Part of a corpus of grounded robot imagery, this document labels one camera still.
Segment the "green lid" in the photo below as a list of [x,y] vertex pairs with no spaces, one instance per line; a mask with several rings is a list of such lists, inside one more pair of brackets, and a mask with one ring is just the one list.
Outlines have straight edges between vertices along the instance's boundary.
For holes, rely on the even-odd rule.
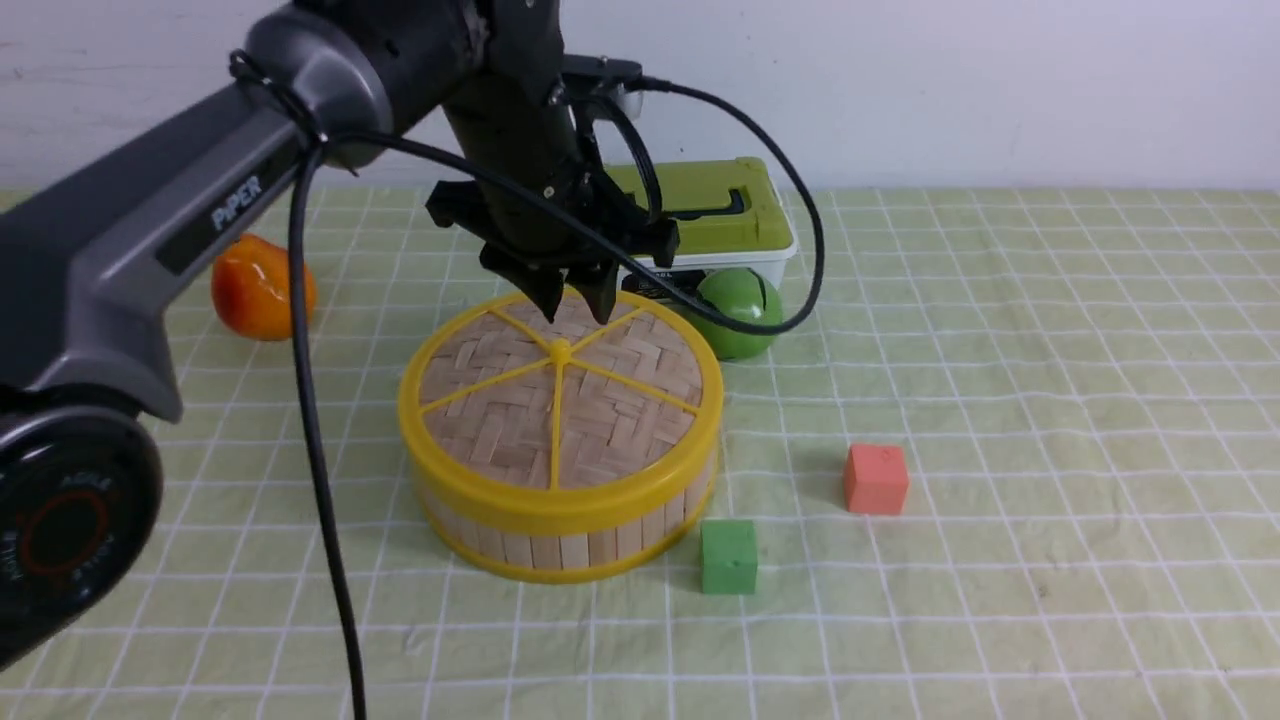
[[[791,227],[768,167],[759,158],[654,165],[663,210],[680,224],[678,255],[762,252],[791,246]],[[607,168],[609,177],[645,208],[635,165]]]

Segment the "grid tablecloth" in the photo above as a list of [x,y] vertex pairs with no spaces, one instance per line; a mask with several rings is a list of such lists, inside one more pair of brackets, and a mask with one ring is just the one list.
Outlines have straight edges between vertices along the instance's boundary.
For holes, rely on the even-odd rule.
[[[507,287],[424,200],[320,190],[307,240],[374,717],[1275,716],[1280,196],[822,193],[818,311],[724,366],[708,514],[756,524],[745,598],[700,594],[695,536],[580,587],[476,573],[431,536],[399,372]],[[813,266],[795,214],[791,307]],[[284,218],[257,231],[283,243]],[[106,602],[0,675],[0,717],[349,712],[289,347],[232,337],[205,281],[168,328],[187,415],[151,424],[161,525]],[[841,507],[850,442],[904,446],[902,516]]]

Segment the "woven bamboo lid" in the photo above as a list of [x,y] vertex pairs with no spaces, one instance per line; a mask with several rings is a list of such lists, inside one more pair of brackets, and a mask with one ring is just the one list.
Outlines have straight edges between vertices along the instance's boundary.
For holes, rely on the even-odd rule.
[[640,302],[620,299],[603,327],[576,293],[554,324],[524,299],[485,307],[425,363],[425,429],[460,465],[516,488],[600,488],[654,465],[694,425],[705,357]]

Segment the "green cube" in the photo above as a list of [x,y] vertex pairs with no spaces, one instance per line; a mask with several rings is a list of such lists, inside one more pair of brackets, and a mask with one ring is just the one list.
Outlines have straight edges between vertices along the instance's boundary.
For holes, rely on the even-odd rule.
[[755,593],[755,525],[749,520],[703,521],[703,592]]

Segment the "orange fruit toy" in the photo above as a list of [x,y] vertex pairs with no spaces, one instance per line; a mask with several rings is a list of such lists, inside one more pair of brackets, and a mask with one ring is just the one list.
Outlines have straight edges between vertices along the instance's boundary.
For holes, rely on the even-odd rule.
[[[316,302],[311,270],[306,278],[307,323]],[[282,341],[289,324],[289,258],[283,247],[246,233],[214,261],[210,283],[218,318],[236,334],[259,341]]]

